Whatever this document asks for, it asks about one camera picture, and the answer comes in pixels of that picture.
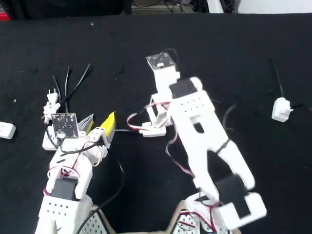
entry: yellow part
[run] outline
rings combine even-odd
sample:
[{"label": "yellow part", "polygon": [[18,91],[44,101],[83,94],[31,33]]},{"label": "yellow part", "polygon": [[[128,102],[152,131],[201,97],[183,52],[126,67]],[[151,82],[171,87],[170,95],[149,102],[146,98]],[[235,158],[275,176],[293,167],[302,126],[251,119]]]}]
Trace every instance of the yellow part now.
[{"label": "yellow part", "polygon": [[108,118],[101,124],[101,128],[105,128],[105,135],[108,137],[115,125],[115,113],[111,112]]},{"label": "yellow part", "polygon": [[91,131],[91,128],[92,128],[93,124],[94,124],[94,122],[92,120],[90,125],[89,125],[89,127],[88,127],[88,129],[87,129],[87,131],[86,131],[87,134],[89,134],[89,132]]}]

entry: black fabric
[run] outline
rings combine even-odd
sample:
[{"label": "black fabric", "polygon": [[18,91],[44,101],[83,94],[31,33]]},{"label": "black fabric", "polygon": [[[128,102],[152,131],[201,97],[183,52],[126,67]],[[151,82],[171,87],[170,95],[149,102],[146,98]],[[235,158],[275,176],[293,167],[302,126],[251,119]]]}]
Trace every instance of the black fabric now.
[{"label": "black fabric", "polygon": [[[1,23],[0,120],[17,127],[12,140],[0,139],[1,232],[35,230],[53,156],[41,147],[40,119],[54,85],[51,75],[64,84],[71,65],[70,91],[91,63],[93,73],[71,98],[71,111],[79,120],[95,113],[95,126],[116,111],[117,128],[125,128],[126,117],[156,92],[145,57],[168,47],[179,53],[182,78],[198,76],[218,101],[219,119],[237,105],[228,117],[229,137],[268,209],[265,218],[242,227],[242,233],[309,232],[312,113],[298,108],[285,123],[271,119],[280,92],[270,56],[287,98],[311,106],[311,21],[311,14],[198,14]],[[116,133],[110,153],[94,168],[87,193],[100,204],[121,181],[114,157],[124,166],[125,187],[103,209],[117,232],[164,230],[178,202],[197,192],[190,176],[164,152],[173,135],[172,128],[159,138]],[[170,151],[187,165],[180,142]],[[210,174],[222,171],[210,164]]]},{"label": "black fabric", "polygon": [[1,0],[11,5],[15,19],[104,16],[122,12],[124,0]]},{"label": "black fabric", "polygon": [[239,175],[226,177],[215,183],[215,186],[219,191],[222,203],[224,205],[233,203],[239,218],[250,215],[249,207],[245,201],[248,191]]}]

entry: white connector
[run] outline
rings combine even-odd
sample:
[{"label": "white connector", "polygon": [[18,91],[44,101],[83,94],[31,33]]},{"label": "white connector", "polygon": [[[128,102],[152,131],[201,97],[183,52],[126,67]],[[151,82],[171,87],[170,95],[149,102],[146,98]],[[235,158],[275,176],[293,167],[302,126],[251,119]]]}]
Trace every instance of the white connector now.
[{"label": "white connector", "polygon": [[16,127],[12,123],[0,122],[0,137],[5,139],[12,139]]},{"label": "white connector", "polygon": [[163,127],[153,127],[151,122],[142,123],[142,128],[148,130],[139,130],[144,137],[163,137],[166,135],[166,126]]},{"label": "white connector", "polygon": [[291,103],[283,97],[280,97],[275,100],[272,119],[285,122],[288,120],[290,113],[293,111],[291,108]]},{"label": "white connector", "polygon": [[43,107],[44,123],[46,124],[52,119],[51,114],[56,114],[60,107],[60,104],[57,102],[59,95],[55,92],[55,89],[54,93],[51,93],[49,90],[47,97],[47,104]]}]

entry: circuit board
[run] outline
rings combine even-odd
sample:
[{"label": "circuit board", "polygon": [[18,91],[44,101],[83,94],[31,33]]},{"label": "circuit board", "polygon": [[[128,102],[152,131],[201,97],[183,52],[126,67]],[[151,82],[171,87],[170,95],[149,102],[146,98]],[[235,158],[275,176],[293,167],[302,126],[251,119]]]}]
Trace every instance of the circuit board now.
[{"label": "circuit board", "polygon": [[75,113],[52,114],[52,122],[57,138],[78,138],[78,124]]}]

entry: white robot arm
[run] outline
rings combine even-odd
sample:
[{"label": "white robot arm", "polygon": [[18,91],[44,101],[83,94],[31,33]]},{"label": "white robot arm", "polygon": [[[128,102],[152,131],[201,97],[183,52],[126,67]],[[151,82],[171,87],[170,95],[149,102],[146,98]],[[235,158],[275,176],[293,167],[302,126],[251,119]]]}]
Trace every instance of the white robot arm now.
[{"label": "white robot arm", "polygon": [[[153,94],[151,102],[170,102],[169,108],[157,105],[147,108],[151,122],[143,123],[146,130],[140,130],[145,137],[163,136],[165,126],[174,125],[188,155],[188,162],[194,174],[194,184],[215,207],[212,216],[216,225],[229,230],[236,229],[266,215],[262,198],[257,193],[249,193],[254,187],[254,177],[238,147],[232,142],[215,114],[215,108],[201,81],[196,78],[178,80],[175,63],[168,53],[147,57],[154,72],[158,93]],[[165,121],[164,127],[154,129]],[[200,125],[198,132],[195,126]],[[233,175],[214,183],[208,172],[207,151],[213,151],[230,167]],[[210,213],[202,202],[196,201],[198,194],[186,200],[192,212],[201,212],[210,219]]]},{"label": "white robot arm", "polygon": [[[76,234],[92,207],[86,194],[92,167],[106,157],[114,129],[108,136],[105,128],[97,127],[63,141],[50,162],[36,234]],[[100,139],[104,145],[97,144]]]}]

